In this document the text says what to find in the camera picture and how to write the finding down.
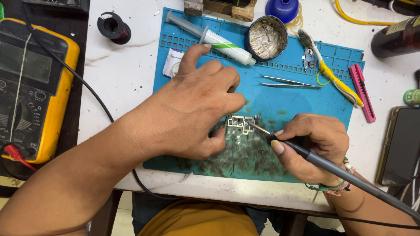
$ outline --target bracelet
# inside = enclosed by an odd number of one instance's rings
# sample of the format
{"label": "bracelet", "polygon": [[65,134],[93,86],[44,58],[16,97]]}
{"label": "bracelet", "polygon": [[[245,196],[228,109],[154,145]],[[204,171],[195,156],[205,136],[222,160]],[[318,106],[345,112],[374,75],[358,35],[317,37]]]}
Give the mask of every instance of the bracelet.
{"label": "bracelet", "polygon": [[[349,171],[350,173],[354,173],[354,168],[350,165],[349,163],[349,159],[347,159],[346,157],[343,160],[344,163],[344,167],[346,168],[347,171]],[[350,191],[350,183],[343,180],[341,183],[339,183],[336,186],[327,186],[325,184],[318,184],[318,188],[312,185],[308,185],[308,183],[305,183],[305,186],[309,189],[312,190],[316,190],[316,191],[324,191],[326,192],[327,197],[330,197],[332,195],[334,196],[341,196],[341,193],[346,190],[346,191]]]}

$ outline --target yellow toothbrush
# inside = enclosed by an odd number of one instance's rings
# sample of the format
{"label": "yellow toothbrush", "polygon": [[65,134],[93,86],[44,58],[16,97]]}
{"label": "yellow toothbrush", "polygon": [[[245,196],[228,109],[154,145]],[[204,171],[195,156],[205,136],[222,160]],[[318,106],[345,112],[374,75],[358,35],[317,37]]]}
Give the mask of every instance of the yellow toothbrush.
{"label": "yellow toothbrush", "polygon": [[299,29],[298,35],[299,35],[299,42],[303,45],[303,47],[312,48],[312,50],[315,52],[318,58],[320,71],[323,74],[325,74],[328,78],[330,78],[334,86],[342,94],[344,94],[344,96],[346,96],[350,101],[352,101],[357,106],[363,107],[364,105],[360,97],[353,90],[351,90],[346,84],[344,84],[337,77],[335,77],[331,69],[328,68],[328,66],[325,64],[324,60],[322,59],[321,54],[319,53],[318,49],[316,48],[314,44],[312,37],[302,28]]}

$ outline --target tweezers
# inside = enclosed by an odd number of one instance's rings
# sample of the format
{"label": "tweezers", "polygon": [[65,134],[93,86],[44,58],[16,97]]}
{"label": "tweezers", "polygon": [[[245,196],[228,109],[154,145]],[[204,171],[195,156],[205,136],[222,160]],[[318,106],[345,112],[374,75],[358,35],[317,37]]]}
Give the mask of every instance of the tweezers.
{"label": "tweezers", "polygon": [[289,84],[266,84],[266,83],[260,83],[261,85],[265,85],[265,86],[271,86],[271,87],[312,87],[312,88],[322,88],[322,86],[315,86],[315,85],[311,85],[311,84],[305,84],[305,83],[301,83],[301,82],[297,82],[297,81],[292,81],[292,80],[288,80],[288,79],[282,79],[282,78],[277,78],[277,77],[272,77],[272,76],[265,76],[265,75],[261,75],[264,78],[268,78],[270,80],[273,81],[278,81],[278,82],[283,82],[283,83],[289,83]]}

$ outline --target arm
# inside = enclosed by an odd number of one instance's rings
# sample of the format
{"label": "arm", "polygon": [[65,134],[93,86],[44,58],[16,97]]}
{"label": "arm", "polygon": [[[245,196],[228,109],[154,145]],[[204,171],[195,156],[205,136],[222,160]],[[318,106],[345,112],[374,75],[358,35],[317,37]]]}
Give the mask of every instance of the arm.
{"label": "arm", "polygon": [[[298,114],[276,133],[279,140],[308,135],[313,143],[312,151],[344,168],[343,159],[349,148],[349,137],[343,123],[337,118]],[[298,155],[285,143],[273,141],[274,151],[283,166],[298,180],[306,183],[322,183],[335,186],[342,182],[337,176],[315,166]],[[341,196],[331,197],[339,216],[415,226],[414,220],[402,211],[384,203],[372,195],[350,186]],[[378,226],[343,220],[347,235],[418,235],[417,230]]]}
{"label": "arm", "polygon": [[224,129],[208,133],[240,110],[244,97],[234,93],[240,78],[233,67],[211,60],[196,69],[209,50],[191,47],[174,79],[37,171],[0,211],[0,235],[86,235],[112,188],[141,162],[163,154],[202,160],[221,151]]}

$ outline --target yellow multimeter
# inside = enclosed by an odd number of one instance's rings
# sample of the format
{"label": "yellow multimeter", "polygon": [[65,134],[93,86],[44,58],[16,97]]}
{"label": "yellow multimeter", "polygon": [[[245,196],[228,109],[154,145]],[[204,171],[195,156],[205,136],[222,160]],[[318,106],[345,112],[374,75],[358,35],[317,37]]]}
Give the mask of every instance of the yellow multimeter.
{"label": "yellow multimeter", "polygon": [[[76,68],[79,46],[73,40],[32,26],[47,47]],[[25,22],[1,20],[0,146],[18,144],[29,163],[50,160],[57,148],[72,81],[73,74],[38,45]],[[10,159],[6,152],[1,155]]]}

